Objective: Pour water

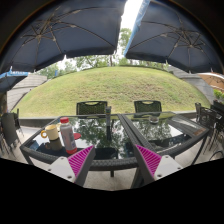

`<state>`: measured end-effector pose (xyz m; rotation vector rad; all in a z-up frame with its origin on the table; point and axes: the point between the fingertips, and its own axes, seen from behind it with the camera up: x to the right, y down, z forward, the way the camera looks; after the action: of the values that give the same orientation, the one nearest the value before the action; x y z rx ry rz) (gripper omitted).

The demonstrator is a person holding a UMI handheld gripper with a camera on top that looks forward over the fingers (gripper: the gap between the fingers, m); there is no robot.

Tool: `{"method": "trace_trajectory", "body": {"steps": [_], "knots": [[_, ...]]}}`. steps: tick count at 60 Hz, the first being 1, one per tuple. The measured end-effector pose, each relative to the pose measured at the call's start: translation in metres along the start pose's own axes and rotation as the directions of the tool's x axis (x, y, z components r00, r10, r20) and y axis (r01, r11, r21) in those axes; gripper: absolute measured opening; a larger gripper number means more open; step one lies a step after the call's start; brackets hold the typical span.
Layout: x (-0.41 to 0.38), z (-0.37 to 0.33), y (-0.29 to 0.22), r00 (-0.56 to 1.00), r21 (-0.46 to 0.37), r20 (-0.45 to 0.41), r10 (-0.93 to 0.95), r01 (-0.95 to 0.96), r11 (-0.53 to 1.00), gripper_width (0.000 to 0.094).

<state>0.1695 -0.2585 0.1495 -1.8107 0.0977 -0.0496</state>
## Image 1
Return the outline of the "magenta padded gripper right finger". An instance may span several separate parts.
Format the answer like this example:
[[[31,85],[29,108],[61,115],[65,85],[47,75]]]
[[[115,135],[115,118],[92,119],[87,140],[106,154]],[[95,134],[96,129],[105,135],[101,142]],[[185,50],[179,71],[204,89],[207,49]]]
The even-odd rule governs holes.
[[[139,167],[133,180],[134,185],[147,185],[182,169],[169,155],[159,155],[140,145],[135,145],[135,157]]]

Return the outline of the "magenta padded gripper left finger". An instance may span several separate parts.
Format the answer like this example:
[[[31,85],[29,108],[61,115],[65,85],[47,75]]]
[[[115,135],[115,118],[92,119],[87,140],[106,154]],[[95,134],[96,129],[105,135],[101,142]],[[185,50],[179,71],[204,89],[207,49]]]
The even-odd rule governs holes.
[[[95,147],[89,146],[69,157],[59,157],[47,168],[47,171],[83,186],[94,157]]]

